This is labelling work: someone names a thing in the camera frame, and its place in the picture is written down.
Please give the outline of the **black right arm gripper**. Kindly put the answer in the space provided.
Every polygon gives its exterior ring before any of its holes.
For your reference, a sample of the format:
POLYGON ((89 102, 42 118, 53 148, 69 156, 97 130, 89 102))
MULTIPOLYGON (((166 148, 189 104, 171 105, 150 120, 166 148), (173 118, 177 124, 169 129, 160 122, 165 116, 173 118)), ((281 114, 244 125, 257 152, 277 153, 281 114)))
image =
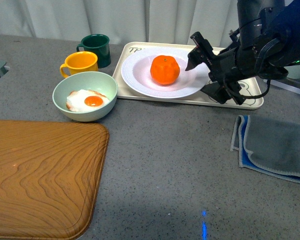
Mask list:
POLYGON ((185 71, 193 70, 204 63, 210 70, 211 83, 205 85, 201 91, 220 104, 233 99, 237 105, 242 105, 246 98, 240 94, 242 88, 237 81, 258 75, 252 48, 243 49, 237 46, 215 54, 214 48, 199 31, 193 33, 190 38, 195 43, 195 48, 187 55, 185 71), (224 78, 228 82, 227 85, 223 85, 224 78))

